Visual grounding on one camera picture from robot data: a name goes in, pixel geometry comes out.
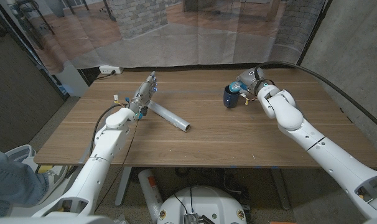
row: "power strip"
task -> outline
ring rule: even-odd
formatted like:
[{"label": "power strip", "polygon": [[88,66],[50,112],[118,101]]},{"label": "power strip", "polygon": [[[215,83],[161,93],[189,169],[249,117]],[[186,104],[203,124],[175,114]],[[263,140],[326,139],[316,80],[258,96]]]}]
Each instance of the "power strip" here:
[{"label": "power strip", "polygon": [[100,69],[100,72],[105,75],[111,74],[111,72],[113,71],[115,71],[115,74],[121,74],[123,71],[123,68],[113,67],[109,65],[102,65],[100,66],[99,69]]}]

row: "backdrop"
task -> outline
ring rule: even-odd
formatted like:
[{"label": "backdrop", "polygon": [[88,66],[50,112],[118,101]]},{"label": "backdrop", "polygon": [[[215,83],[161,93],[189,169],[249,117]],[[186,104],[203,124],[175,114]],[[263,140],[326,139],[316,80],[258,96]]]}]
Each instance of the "backdrop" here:
[{"label": "backdrop", "polygon": [[323,5],[323,0],[0,1],[50,73],[61,72],[67,60],[75,68],[296,62]]}]

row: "wooden table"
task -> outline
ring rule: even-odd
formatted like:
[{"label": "wooden table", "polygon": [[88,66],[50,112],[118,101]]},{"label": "wooden table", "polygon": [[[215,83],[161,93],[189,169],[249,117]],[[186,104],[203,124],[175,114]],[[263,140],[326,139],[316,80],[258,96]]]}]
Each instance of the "wooden table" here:
[{"label": "wooden table", "polygon": [[[114,158],[126,166],[279,167],[319,165],[277,128],[257,101],[228,109],[223,89],[244,70],[157,72],[158,92],[152,100],[190,122],[183,132],[152,111],[131,126],[125,147]],[[113,103],[113,95],[132,97],[150,72],[123,72],[92,84],[43,148],[35,162],[77,165],[87,158],[96,120]],[[377,151],[322,87],[293,69],[266,70],[280,89],[290,91],[305,118],[366,166],[377,169]]]}]

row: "metal pipe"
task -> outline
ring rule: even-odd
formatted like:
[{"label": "metal pipe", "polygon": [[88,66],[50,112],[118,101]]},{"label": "metal pipe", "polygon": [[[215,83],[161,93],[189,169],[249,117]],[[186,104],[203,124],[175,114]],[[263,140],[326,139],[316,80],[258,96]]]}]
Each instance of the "metal pipe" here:
[{"label": "metal pipe", "polygon": [[190,123],[153,101],[150,101],[148,107],[184,132],[187,132],[191,128]]}]

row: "blue mug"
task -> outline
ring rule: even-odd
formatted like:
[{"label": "blue mug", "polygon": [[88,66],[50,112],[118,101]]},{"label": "blue mug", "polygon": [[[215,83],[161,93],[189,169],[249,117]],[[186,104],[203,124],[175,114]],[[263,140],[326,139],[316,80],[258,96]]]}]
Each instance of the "blue mug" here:
[{"label": "blue mug", "polygon": [[237,106],[238,98],[240,97],[240,93],[233,93],[230,91],[229,86],[225,87],[225,93],[223,94],[223,103],[227,108],[234,108]]}]

